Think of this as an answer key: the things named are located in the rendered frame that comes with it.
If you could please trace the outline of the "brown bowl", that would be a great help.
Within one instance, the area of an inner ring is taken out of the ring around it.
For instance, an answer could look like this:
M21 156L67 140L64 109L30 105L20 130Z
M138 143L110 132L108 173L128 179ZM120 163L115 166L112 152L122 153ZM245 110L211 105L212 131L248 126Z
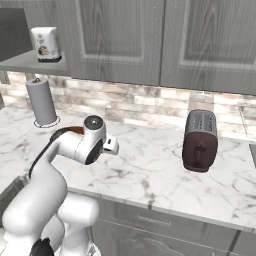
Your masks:
M68 131L72 131L77 134L84 135L84 130L83 130L83 127L81 127L81 126L69 126L69 127L64 127L64 128L67 129Z

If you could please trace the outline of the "paper towel holder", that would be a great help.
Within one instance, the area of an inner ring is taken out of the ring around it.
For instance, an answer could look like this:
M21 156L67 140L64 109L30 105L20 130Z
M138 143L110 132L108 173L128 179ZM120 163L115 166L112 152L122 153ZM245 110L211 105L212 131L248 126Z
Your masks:
M59 122L56 114L49 83L46 79L36 78L34 85L34 113L38 127L52 127Z

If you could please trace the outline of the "dark brown toaster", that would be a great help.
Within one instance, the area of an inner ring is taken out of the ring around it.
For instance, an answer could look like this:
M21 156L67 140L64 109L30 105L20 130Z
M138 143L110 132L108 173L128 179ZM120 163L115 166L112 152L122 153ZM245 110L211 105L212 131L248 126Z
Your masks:
M209 110L189 112L183 140L183 166L190 171L206 173L212 166L218 149L215 114Z

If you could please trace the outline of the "white paper towel roll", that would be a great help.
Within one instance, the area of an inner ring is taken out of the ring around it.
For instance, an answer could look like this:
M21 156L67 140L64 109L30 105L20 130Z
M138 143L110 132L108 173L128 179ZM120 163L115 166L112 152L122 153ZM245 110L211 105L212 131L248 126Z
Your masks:
M57 115L46 78L33 78L26 82L26 88L32 109L39 125L50 125L57 120Z

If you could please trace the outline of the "grey base cupboard door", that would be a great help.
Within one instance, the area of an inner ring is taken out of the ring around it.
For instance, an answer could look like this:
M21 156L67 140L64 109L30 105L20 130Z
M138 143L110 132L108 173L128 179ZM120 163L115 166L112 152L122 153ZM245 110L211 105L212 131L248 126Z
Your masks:
M104 220L93 225L92 233L102 256L227 256L226 251Z
M237 231L233 252L243 256L256 256L256 234Z

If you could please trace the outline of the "grey drawer front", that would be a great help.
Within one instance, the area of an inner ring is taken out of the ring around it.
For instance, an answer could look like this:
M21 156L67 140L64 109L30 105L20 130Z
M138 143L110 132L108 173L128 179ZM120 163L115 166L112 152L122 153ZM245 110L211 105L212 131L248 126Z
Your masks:
M99 199L98 202L100 206L99 217L102 220L194 242L223 251L230 249L237 232L235 229L106 199ZM163 226L140 221L137 219L137 215L164 222L171 221L172 225Z

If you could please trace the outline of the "grey open shelf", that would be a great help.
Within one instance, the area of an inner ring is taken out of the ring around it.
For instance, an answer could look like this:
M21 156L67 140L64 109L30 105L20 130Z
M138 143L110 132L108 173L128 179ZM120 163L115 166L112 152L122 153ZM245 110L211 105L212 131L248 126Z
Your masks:
M39 62L35 50L1 61L0 70L56 76L70 75L65 57L57 63Z

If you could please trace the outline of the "white printed canister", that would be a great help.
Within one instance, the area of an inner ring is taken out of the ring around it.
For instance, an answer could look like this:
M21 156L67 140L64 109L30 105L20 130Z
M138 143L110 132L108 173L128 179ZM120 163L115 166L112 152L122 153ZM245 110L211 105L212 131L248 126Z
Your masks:
M62 59L56 27L31 29L39 62L59 62Z

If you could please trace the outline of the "grey wall cupboard door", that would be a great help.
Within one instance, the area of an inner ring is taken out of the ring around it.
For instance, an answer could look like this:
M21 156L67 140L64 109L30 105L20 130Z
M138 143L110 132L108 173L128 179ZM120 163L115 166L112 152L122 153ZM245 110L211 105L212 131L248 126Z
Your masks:
M166 0L160 84L256 95L256 0Z
M165 0L56 0L70 75L159 84Z

